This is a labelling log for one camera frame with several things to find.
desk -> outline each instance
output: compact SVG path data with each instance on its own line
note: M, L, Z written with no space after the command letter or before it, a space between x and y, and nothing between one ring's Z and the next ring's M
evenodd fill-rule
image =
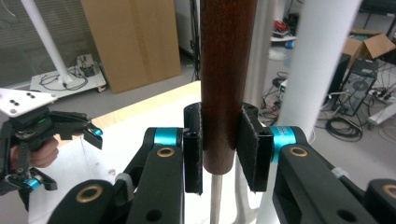
M29 223L46 223L64 195L87 179L104 179L114 183L136 151L140 148L148 127L183 127L183 108L200 101L201 83L194 82L157 95L140 103L93 119L103 129L103 149L76 139L63 144L57 160L41 169L58 182L58 190L40 188L31 194ZM204 172L204 194L186 194L185 222L209 223L210 179ZM236 216L234 171L223 177L221 223L232 223ZM260 193L249 193L252 207L260 205Z

white pole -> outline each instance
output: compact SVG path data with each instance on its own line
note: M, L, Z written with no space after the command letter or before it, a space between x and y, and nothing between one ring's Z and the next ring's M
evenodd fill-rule
M35 29L37 30L38 35L41 38L41 41L43 41L43 44L46 47L47 52L49 53L49 56L52 59L52 62L55 64L56 70L60 75L58 81L60 83L72 82L73 79L68 75L67 68L64 65L64 61L62 60L62 57L59 54L59 51L57 50L55 43L52 40L50 32L47 29L46 23L44 23L43 18L41 17L40 12L38 11L37 6L35 5L35 1L21 0L21 2L23 3L23 6L27 11L30 20L35 26Z
M299 126L309 139L361 0L306 0L299 20L290 80L279 126ZM276 164L257 223L277 223L272 202Z

cardboard box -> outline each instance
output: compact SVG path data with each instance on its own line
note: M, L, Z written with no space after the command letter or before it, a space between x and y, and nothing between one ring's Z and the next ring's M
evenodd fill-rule
M111 90L180 75L174 0L82 0Z
M343 53L351 56L348 68L352 66L357 58L375 59L394 49L396 46L382 33L369 30L352 30L350 36L367 36L365 40L349 37L344 45Z

floor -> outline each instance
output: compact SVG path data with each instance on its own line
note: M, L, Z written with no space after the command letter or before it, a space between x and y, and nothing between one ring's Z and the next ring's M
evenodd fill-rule
M272 85L276 72L289 71L290 58L285 60L270 60L268 63L265 90ZM91 118L96 118L113 110L147 99L164 91L191 82L193 73L192 62L182 57L182 75L151 84L132 91L113 94L111 90L98 93L86 91L58 100L50 105L51 110L85 112ZM0 121L7 118L0 115ZM312 146L335 166L341 166L349 172L350 178L365 189L370 179L396 179L396 146L394 139L385 139L381 135L384 128L394 128L396 118L389 119L372 130L364 128L363 138L356 143L347 143L330 136L325 130L315 128L315 141ZM23 210L18 194L11 192L0 199L0 218L2 223L25 223L27 213Z

wooden pole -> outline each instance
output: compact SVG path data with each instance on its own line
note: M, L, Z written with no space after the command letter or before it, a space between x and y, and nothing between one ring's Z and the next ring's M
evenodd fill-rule
M204 167L233 167L257 0L201 0Z

